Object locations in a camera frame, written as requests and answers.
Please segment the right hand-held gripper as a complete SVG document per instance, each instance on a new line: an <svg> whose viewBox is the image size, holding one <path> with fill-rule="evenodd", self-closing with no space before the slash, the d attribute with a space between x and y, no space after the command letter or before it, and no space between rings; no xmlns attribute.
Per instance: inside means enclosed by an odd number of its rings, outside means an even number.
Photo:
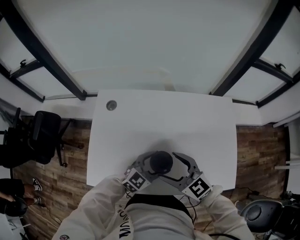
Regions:
<svg viewBox="0 0 300 240"><path fill-rule="evenodd" d="M197 201L202 201L212 191L212 185L209 183L203 172L200 172L196 161L183 153L172 152L173 156L187 166L189 175L192 177L181 177L179 179L160 175L159 178L167 184L177 188L184 195Z"/></svg>

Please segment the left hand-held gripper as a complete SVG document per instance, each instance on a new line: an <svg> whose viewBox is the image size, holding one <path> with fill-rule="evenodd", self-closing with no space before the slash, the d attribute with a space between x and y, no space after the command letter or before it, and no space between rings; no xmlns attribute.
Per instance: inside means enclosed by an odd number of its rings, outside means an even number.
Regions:
<svg viewBox="0 0 300 240"><path fill-rule="evenodd" d="M169 171L151 172L152 168L148 162L156 152L148 151L139 155L136 161L127 168L125 177L121 183L129 192L141 191L158 177L169 173Z"/></svg>

